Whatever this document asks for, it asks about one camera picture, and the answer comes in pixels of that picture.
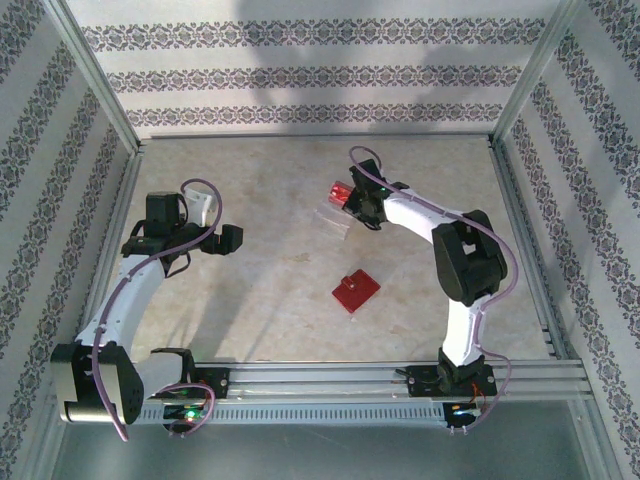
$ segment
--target wire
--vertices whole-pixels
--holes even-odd
[[[378,154],[376,152],[374,152],[373,150],[371,150],[370,148],[367,148],[365,146],[362,145],[355,145],[353,147],[351,147],[349,149],[349,158],[351,159],[351,162],[353,162],[353,164],[355,165],[355,167],[358,169],[358,171],[360,173],[362,173],[365,177],[367,177],[370,180],[373,180],[374,182],[378,183],[379,185],[385,187],[386,189],[397,193],[398,195],[408,199],[411,202],[416,202],[418,205],[421,205],[429,210],[431,210],[432,212],[437,213],[438,215],[442,215],[444,217],[450,218],[452,220],[457,220],[460,222],[465,223],[466,225],[475,228],[476,230],[484,233],[486,236],[488,236],[489,238],[491,238],[492,240],[496,241],[498,243],[498,245],[500,245],[500,247],[506,252],[507,257],[509,257],[509,261],[513,266],[513,270],[512,270],[512,275],[511,275],[511,282],[509,283],[509,285],[507,286],[507,288],[504,289],[504,291],[502,291],[501,293],[497,294],[496,296],[490,298],[489,300],[487,300],[485,303],[483,303],[480,306],[480,309],[478,310],[478,313],[476,315],[476,318],[474,319],[473,322],[473,326],[472,326],[472,331],[473,331],[473,344],[475,347],[478,348],[478,350],[480,350],[483,354],[490,356],[490,357],[494,357],[494,358],[499,358],[501,360],[504,360],[507,364],[507,374],[506,377],[504,379],[504,381],[502,382],[502,385],[500,386],[500,390],[498,390],[498,393],[496,394],[495,397],[493,397],[493,401],[491,402],[491,404],[489,405],[489,407],[482,413],[482,415],[480,415],[480,417],[478,417],[478,419],[473,422],[469,427],[467,427],[464,431],[468,432],[469,430],[475,428],[476,426],[478,426],[479,424],[481,424],[484,419],[491,413],[491,411],[493,410],[493,408],[496,406],[496,404],[498,403],[498,401],[500,400],[500,397],[502,397],[502,395],[504,394],[506,388],[507,388],[507,384],[509,383],[509,380],[511,380],[511,360],[509,360],[506,356],[501,355],[499,353],[494,353],[494,352],[490,352],[488,350],[485,350],[484,348],[482,348],[482,346],[480,345],[480,342],[478,341],[478,335],[480,332],[480,324],[482,323],[482,320],[484,318],[484,313],[487,311],[487,309],[491,306],[496,304],[497,302],[499,302],[500,300],[502,300],[503,298],[505,298],[507,295],[509,295],[513,289],[516,287],[516,284],[518,283],[518,277],[520,276],[520,271],[518,268],[518,261],[516,260],[516,256],[513,253],[513,250],[511,250],[511,247],[509,247],[509,245],[507,244],[507,242],[505,242],[498,234],[496,234],[494,231],[492,231],[491,229],[485,227],[484,225],[481,225],[478,222],[474,222],[473,220],[470,220],[466,217],[463,217],[462,215],[458,215],[452,212],[449,212],[443,208],[440,208],[437,205],[434,205],[433,203],[417,197],[415,195],[411,195],[403,190],[400,190],[399,188],[394,187],[393,185],[385,182],[384,180],[381,180],[380,178],[376,177],[375,175],[372,175],[371,173],[367,172],[364,168],[362,168],[362,166],[358,163],[358,161],[355,159],[354,157],[354,152],[356,150],[363,150],[371,155],[373,155],[378,162],[380,162],[380,157],[378,156]]]
[[[215,187],[215,185],[213,185],[208,180],[204,180],[202,178],[191,178],[187,180],[182,185],[180,185],[180,191],[184,193],[185,187],[191,183],[202,183],[203,185],[206,185],[213,191],[214,195],[216,196],[216,199],[218,200],[218,212],[216,214],[215,220],[213,221],[213,224],[207,229],[206,232],[204,232],[198,238],[191,240],[190,242],[187,242],[184,245],[178,245],[177,247],[173,247],[163,252],[156,253],[155,255],[151,255],[150,257],[145,258],[142,262],[137,264],[131,270],[129,270],[127,275],[125,275],[122,278],[122,280],[120,280],[117,283],[116,287],[113,289],[113,292],[109,296],[109,299],[107,300],[107,303],[105,304],[104,309],[102,310],[102,315],[100,315],[100,321],[98,322],[98,326],[96,327],[96,335],[93,339],[93,347],[91,349],[91,373],[93,374],[93,381],[96,384],[96,389],[98,390],[98,394],[100,395],[100,400],[102,400],[102,404],[104,405],[104,408],[106,408],[107,413],[111,417],[111,421],[113,422],[113,425],[116,427],[116,430],[120,435],[120,438],[124,442],[129,440],[129,436],[127,435],[127,430],[125,426],[122,424],[122,422],[120,421],[120,419],[118,418],[116,409],[111,403],[111,400],[109,399],[107,389],[105,388],[104,382],[102,381],[102,375],[100,374],[100,363],[98,362],[100,340],[102,339],[102,334],[105,331],[107,318],[109,317],[109,313],[111,312],[111,308],[113,307],[113,304],[118,298],[118,295],[120,295],[122,290],[131,281],[131,278],[138,271],[140,271],[141,269],[149,265],[151,262],[158,260],[159,258],[166,257],[167,255],[171,255],[174,253],[183,252],[184,250],[188,250],[192,246],[197,245],[198,243],[202,242],[205,238],[207,238],[209,235],[211,235],[215,231],[216,227],[218,226],[218,223],[220,222],[220,217],[222,217],[222,197],[220,196],[220,192]]]
[[[216,392],[213,390],[213,388],[211,388],[209,385],[205,383],[176,383],[175,385],[169,385],[168,387],[164,387],[157,393],[172,392],[174,390],[182,390],[184,388],[201,388],[202,390],[206,390],[210,397],[210,402],[209,402],[210,405],[209,405],[209,410],[207,410],[207,413],[202,418],[202,420],[196,423],[190,430],[184,433],[177,433],[177,432],[174,432],[173,430],[169,430],[171,435],[180,435],[182,438],[188,435],[194,434],[200,427],[202,427],[205,423],[207,423],[207,421],[209,421],[209,419],[211,418],[211,415],[213,415],[213,406],[215,405],[215,402],[216,402]]]

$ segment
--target floral pattern stripe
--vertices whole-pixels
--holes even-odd
[[[640,82],[640,13],[629,0],[589,0],[591,11],[598,17],[609,38],[629,64]]]
[[[18,380],[18,388],[13,395],[14,400],[7,412],[7,421],[2,426],[0,479],[11,478],[12,466],[16,462],[16,454],[24,440],[23,434],[26,431],[27,422],[33,414],[38,390],[43,380],[47,378],[45,372],[54,345],[54,338],[63,317],[74,276],[80,265],[93,217],[113,163],[118,142],[115,128],[110,125],[82,195],[80,208],[76,212],[73,228],[69,232],[66,248],[58,264],[58,270],[42,310],[42,316],[38,320],[37,332],[33,336],[29,348],[29,358],[23,366],[23,372]]]
[[[540,18],[358,18],[105,25],[82,29],[95,52],[290,45],[533,45]]]
[[[44,17],[39,0],[16,0],[10,3],[0,20],[0,85],[22,53],[36,27]]]
[[[556,59],[571,82],[593,131],[609,156],[620,183],[634,209],[640,208],[640,150],[629,128],[616,111],[594,68],[575,36],[568,32],[556,50]]]
[[[53,109],[58,104],[75,61],[67,47],[60,43],[47,69],[42,74],[13,134],[2,149],[0,159],[0,222],[9,208],[10,198],[20,185],[25,167],[31,162],[38,142],[49,123]]]
[[[631,457],[631,469],[640,476],[640,425],[633,400],[627,393],[627,385],[621,380],[622,372],[615,361],[615,352],[604,331],[600,313],[594,306],[592,293],[582,272],[569,232],[561,216],[561,209],[554,199],[551,186],[544,173],[531,135],[522,117],[516,120],[511,134],[529,178],[538,208],[555,250],[569,298],[574,305],[578,323],[592,355],[598,379],[607,397],[607,405],[613,414],[620,439]],[[510,176],[515,178],[513,167],[508,165]]]
[[[325,122],[494,122],[498,104],[259,105],[128,110],[134,127]]]
[[[309,87],[512,87],[519,66],[426,65],[266,67],[120,72],[107,75],[116,93]]]
[[[2,311],[0,360],[4,358],[4,348],[11,340],[11,331],[26,301],[25,295],[31,288],[31,280],[40,263],[40,255],[44,252],[49,240],[99,107],[98,99],[89,89],[82,99],[58,153],[58,158],[49,173],[33,218],[24,234],[23,243],[18,247],[15,258],[11,262],[12,268],[0,288],[0,310]]]
[[[605,268],[611,290],[616,294],[622,316],[628,322],[631,335],[636,338],[636,348],[640,348],[640,286],[636,283],[636,276],[631,273],[629,260],[624,257],[624,250],[619,246],[607,211],[545,82],[536,85],[531,92],[531,100],[569,181],[569,188],[591,241],[596,246],[596,253],[602,259],[601,265]]]

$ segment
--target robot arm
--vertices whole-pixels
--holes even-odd
[[[128,277],[132,268],[149,256],[202,236],[209,229],[205,221],[212,201],[211,195],[188,188],[184,196],[167,192],[147,195],[146,218],[138,222],[122,247],[124,258],[115,283]],[[180,203],[186,207],[186,214],[180,214]],[[242,228],[223,225],[220,235],[212,233],[191,250],[227,255],[236,251],[242,241]],[[189,350],[156,349],[146,360],[135,365],[129,358],[135,333],[151,298],[166,278],[186,269],[182,267],[170,273],[173,262],[181,256],[187,258],[188,267],[191,256],[189,251],[183,250],[153,260],[140,269],[129,278],[127,288],[117,296],[109,311],[100,342],[99,363],[106,391],[123,424],[133,423],[144,399],[162,388],[197,381],[193,378],[195,365]],[[91,378],[90,359],[96,329],[102,328],[98,325],[107,301],[73,343],[57,345],[51,356],[60,414],[65,421],[111,421]]]
[[[374,160],[366,160],[360,166],[384,180]],[[380,230],[383,222],[401,225],[434,246],[438,280],[449,297],[447,335],[438,353],[438,372],[442,385],[464,382],[484,364],[479,349],[482,327],[477,332],[477,344],[474,329],[478,311],[498,291],[500,281],[507,275],[500,247],[487,235],[416,203],[413,199],[419,197],[407,185],[393,184],[410,195],[409,198],[390,192],[355,167],[350,170],[355,188],[347,192],[343,210],[371,230]],[[492,230],[489,218],[480,210],[450,213]]]

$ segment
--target metal frame bar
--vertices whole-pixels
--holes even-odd
[[[111,85],[109,85],[106,75],[91,51],[91,47],[89,47],[82,34],[82,30],[71,13],[69,6],[65,0],[42,0],[42,3],[62,40],[73,54],[89,87],[96,94],[100,105],[116,128],[118,136],[124,142],[127,152],[136,152],[140,145],[140,140],[120,104],[120,100],[118,100]]]
[[[411,362],[431,365],[437,362]],[[444,427],[444,403],[468,398],[411,398],[406,379],[391,363],[238,363],[198,364],[229,368],[226,399],[216,401],[216,424],[375,424]],[[499,386],[506,363],[494,362]],[[587,401],[591,386],[580,360],[513,362],[512,379],[501,401]],[[135,424],[171,423],[163,419],[167,405],[202,400],[147,399]]]
[[[515,122],[529,93],[531,93],[538,78],[540,78],[544,67],[560,43],[560,38],[573,21],[580,5],[582,5],[581,0],[560,0],[558,3],[547,28],[542,33],[540,40],[538,40],[531,58],[529,58],[518,83],[498,118],[492,134],[496,139],[504,139],[509,128]]]
[[[533,304],[538,312],[543,332],[548,333],[555,356],[559,359],[568,359],[571,358],[571,355],[565,346],[565,339],[560,328],[562,319],[557,316],[558,312],[553,308],[551,293],[544,280],[544,266],[536,261],[536,251],[539,250],[537,239],[532,238],[527,231],[528,219],[525,218],[527,212],[520,208],[518,202],[519,186],[507,172],[506,162],[509,160],[505,157],[505,152],[501,147],[502,141],[494,139],[493,145],[489,146],[489,154],[496,171],[496,178],[511,222],[516,245],[520,251],[520,260],[531,289]]]

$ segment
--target enclosure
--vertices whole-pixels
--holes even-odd
[[[640,475],[635,0],[0,1],[4,478],[101,478],[95,445],[119,478],[485,477],[488,444],[504,478],[536,455],[536,478]],[[514,380],[469,438],[432,428],[442,405],[420,413],[392,376],[437,361],[447,298],[422,238],[330,210],[353,145],[391,181],[487,212],[516,252],[483,340]],[[189,348],[231,369],[229,396],[197,446],[146,425],[153,402],[126,445],[61,424],[54,346],[105,299],[147,193],[191,177],[220,189],[244,244],[162,283],[131,358]],[[381,288],[349,314],[331,292],[357,269]],[[442,452],[418,459],[426,443]]]

